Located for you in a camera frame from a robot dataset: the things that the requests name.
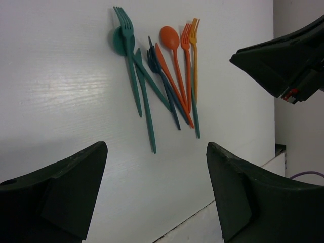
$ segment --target teal knife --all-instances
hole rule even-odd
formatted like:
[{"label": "teal knife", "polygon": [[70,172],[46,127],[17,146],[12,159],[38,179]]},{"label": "teal knife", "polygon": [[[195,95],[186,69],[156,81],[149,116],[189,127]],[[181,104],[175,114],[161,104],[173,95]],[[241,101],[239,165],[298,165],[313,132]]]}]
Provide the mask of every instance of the teal knife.
[{"label": "teal knife", "polygon": [[[133,56],[133,59],[135,59],[136,62],[140,63],[140,65],[143,66],[142,55],[141,55],[141,50],[140,49],[137,49],[136,54]],[[148,129],[148,136],[150,138],[150,143],[151,143],[151,147],[153,149],[153,152],[156,153],[154,129],[153,129],[150,106],[148,104],[148,99],[147,99],[147,93],[146,93],[146,87],[145,87],[145,78],[144,78],[144,74],[142,73],[142,71],[138,67],[138,65],[135,65],[135,68],[136,68],[137,78],[138,78],[138,81],[140,83],[142,94],[143,94],[143,101],[144,101],[144,109],[145,109],[145,117],[146,117],[147,129]]]}]

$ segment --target orange fork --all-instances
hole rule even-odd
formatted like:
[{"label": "orange fork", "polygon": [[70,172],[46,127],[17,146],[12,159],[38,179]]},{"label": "orange fork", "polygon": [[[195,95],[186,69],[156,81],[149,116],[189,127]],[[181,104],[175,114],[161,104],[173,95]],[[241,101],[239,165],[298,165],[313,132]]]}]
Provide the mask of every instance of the orange fork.
[{"label": "orange fork", "polygon": [[186,55],[186,68],[187,68],[187,104],[188,112],[191,113],[191,63],[190,63],[190,43],[189,34],[191,31],[191,24],[186,24],[181,35],[181,47]]},{"label": "orange fork", "polygon": [[186,117],[188,118],[190,126],[192,128],[194,128],[194,124],[193,124],[192,119],[191,119],[191,117],[189,115],[189,112],[188,112],[188,107],[184,103],[184,101],[183,101],[183,99],[182,99],[182,97],[181,97],[181,95],[180,95],[180,93],[178,91],[178,88],[177,88],[176,84],[173,81],[173,78],[172,78],[172,76],[170,74],[167,63],[166,63],[166,61],[165,61],[165,59],[163,57],[162,51],[161,51],[161,49],[160,49],[160,47],[158,46],[157,43],[155,43],[155,52],[156,52],[158,62],[160,63],[163,72],[166,74],[168,80],[170,81],[170,84],[171,84],[172,88],[174,89],[174,92],[176,93],[176,95],[177,95],[177,97],[178,97],[178,99],[180,101],[180,104],[181,104],[181,106],[182,106],[182,108],[184,110],[184,113],[186,114]]}]

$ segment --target white panel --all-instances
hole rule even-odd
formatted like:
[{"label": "white panel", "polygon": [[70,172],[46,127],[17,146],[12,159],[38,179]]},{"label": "white panel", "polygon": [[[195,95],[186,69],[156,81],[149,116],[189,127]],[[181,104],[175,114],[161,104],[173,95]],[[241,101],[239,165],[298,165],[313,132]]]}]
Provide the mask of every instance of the white panel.
[{"label": "white panel", "polygon": [[285,153],[278,155],[266,163],[262,168],[280,176],[285,176]]},{"label": "white panel", "polygon": [[[282,153],[262,168],[285,176],[285,154]],[[222,243],[222,229],[215,201],[194,214],[156,243]]]},{"label": "white panel", "polygon": [[[157,143],[151,153],[126,62],[109,44],[118,26],[114,5],[132,19],[142,53],[162,26],[178,30],[201,18],[200,140],[182,119],[177,131],[148,88]],[[237,49],[272,38],[271,0],[0,1],[0,181],[105,141],[88,242],[153,242],[213,200],[209,141],[259,165],[274,156],[273,98],[228,62]]]}]

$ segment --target plastic cutlery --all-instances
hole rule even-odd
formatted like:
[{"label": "plastic cutlery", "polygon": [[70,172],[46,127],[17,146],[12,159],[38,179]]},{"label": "plastic cutlery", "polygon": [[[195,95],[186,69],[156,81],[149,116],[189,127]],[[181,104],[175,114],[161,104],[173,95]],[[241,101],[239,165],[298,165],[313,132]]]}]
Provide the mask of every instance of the plastic cutlery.
[{"label": "plastic cutlery", "polygon": [[[193,75],[194,75],[194,69],[191,68],[191,77],[192,77],[192,84],[193,84]],[[194,128],[196,130],[196,135],[198,138],[200,138],[200,128],[199,128],[199,118],[198,118],[198,111],[197,111],[197,102],[194,95],[193,85],[191,87],[191,97],[192,97],[192,114],[193,114],[193,120],[194,120]]]},{"label": "plastic cutlery", "polygon": [[180,45],[179,35],[175,31],[174,28],[172,28],[170,26],[164,26],[160,30],[160,37],[161,37],[162,43],[166,47],[168,47],[169,49],[171,49],[173,51],[174,65],[176,68],[176,74],[177,74],[177,78],[178,78],[178,82],[179,82],[181,96],[182,96],[183,102],[187,106],[186,92],[184,91],[182,76],[181,76],[179,62],[178,62],[178,47]]},{"label": "plastic cutlery", "polygon": [[161,76],[164,89],[166,90],[166,93],[167,93],[167,97],[168,97],[168,100],[169,100],[169,104],[170,104],[170,108],[171,108],[173,118],[174,118],[174,120],[176,122],[177,128],[179,130],[181,130],[179,119],[178,119],[178,116],[177,116],[177,112],[176,112],[176,109],[174,107],[174,100],[172,98],[170,89],[168,87],[168,80],[167,80],[167,78],[165,77],[165,75],[162,72],[161,66],[160,66],[160,64],[159,64],[159,62],[157,60],[155,50],[154,50],[154,46],[153,46],[153,44],[151,42],[150,37],[148,37],[148,41],[150,43],[150,49],[147,50],[147,63],[148,63],[148,66],[150,67],[152,72],[158,73]]},{"label": "plastic cutlery", "polygon": [[125,39],[126,56],[127,56],[128,66],[130,69],[130,75],[131,75],[135,103],[136,103],[138,114],[140,117],[142,117],[140,95],[138,93],[137,81],[136,81],[136,76],[135,76],[134,66],[133,66],[133,61],[132,61],[132,55],[133,55],[134,46],[135,46],[135,43],[134,43],[134,45],[132,43],[132,37],[134,36],[133,24],[122,8],[113,7],[113,9],[115,10],[115,12],[118,16],[118,19],[120,21],[121,34],[123,35],[123,37]]},{"label": "plastic cutlery", "polygon": [[198,49],[197,49],[197,30],[199,26],[200,19],[193,19],[189,41],[193,45],[193,53],[194,53],[194,95],[196,98],[196,102],[198,99]]},{"label": "plastic cutlery", "polygon": [[187,99],[188,99],[188,112],[191,112],[191,63],[190,63],[190,34],[191,24],[186,24],[181,35],[181,47],[186,55],[186,71],[187,71]]},{"label": "plastic cutlery", "polygon": [[[142,55],[141,50],[137,49],[137,52],[135,54],[135,59],[138,60],[138,62],[142,63]],[[144,109],[145,109],[145,118],[147,123],[147,129],[148,129],[148,136],[150,138],[151,147],[153,149],[153,152],[156,153],[156,143],[155,143],[155,136],[154,136],[154,129],[153,129],[153,123],[152,123],[152,117],[151,117],[151,111],[150,106],[148,103],[147,93],[146,93],[146,87],[145,87],[145,80],[144,75],[139,69],[138,66],[135,66],[137,78],[141,86],[142,95],[143,95],[143,101],[144,101]]]},{"label": "plastic cutlery", "polygon": [[181,97],[181,95],[180,95],[180,93],[178,91],[178,88],[177,88],[176,84],[174,83],[173,78],[172,78],[172,76],[170,74],[170,71],[169,71],[167,63],[166,63],[166,61],[165,61],[165,59],[163,57],[161,49],[160,49],[160,47],[158,46],[157,43],[155,43],[155,53],[157,55],[158,62],[161,65],[161,68],[162,68],[163,72],[166,74],[166,76],[167,76],[168,80],[170,81],[170,84],[171,84],[174,92],[176,93],[176,95],[178,97],[179,102],[181,103],[181,106],[182,106],[182,108],[183,108],[183,110],[185,112],[185,115],[186,115],[186,117],[187,117],[187,119],[189,121],[190,126],[192,128],[194,128],[194,124],[193,124],[192,119],[191,119],[191,117],[189,115],[188,108],[187,108],[186,104],[183,102],[183,99],[182,99],[182,97]]},{"label": "plastic cutlery", "polygon": [[[122,56],[126,56],[126,50],[125,50],[124,40],[125,39],[123,38],[122,30],[121,30],[120,27],[118,27],[114,31],[114,34],[113,34],[113,46],[114,46],[116,52],[118,54],[122,55]],[[132,36],[131,42],[134,43],[134,45],[135,45],[135,38],[134,38],[134,36]],[[171,111],[168,101],[165,99],[165,97],[163,96],[163,94],[161,93],[161,91],[158,89],[158,87],[156,86],[156,84],[153,81],[153,79],[150,77],[150,75],[148,74],[148,72],[143,67],[142,63],[139,62],[137,58],[135,58],[135,55],[134,54],[132,54],[132,58],[133,58],[133,61],[136,64],[136,66],[144,74],[146,80],[148,81],[148,84],[152,87],[153,91],[156,93],[156,95],[158,96],[158,98],[160,99],[160,101],[164,104],[164,106],[169,111]]]}]

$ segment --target yellow fork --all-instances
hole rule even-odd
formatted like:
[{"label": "yellow fork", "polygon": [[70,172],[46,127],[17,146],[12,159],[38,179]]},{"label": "yellow fork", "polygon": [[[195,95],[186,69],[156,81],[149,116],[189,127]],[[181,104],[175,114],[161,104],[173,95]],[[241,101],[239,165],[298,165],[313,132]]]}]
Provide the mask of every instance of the yellow fork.
[{"label": "yellow fork", "polygon": [[198,50],[197,50],[197,30],[199,26],[200,19],[194,18],[191,24],[191,32],[189,36],[189,41],[193,45],[194,53],[194,95],[196,102],[198,99]]}]

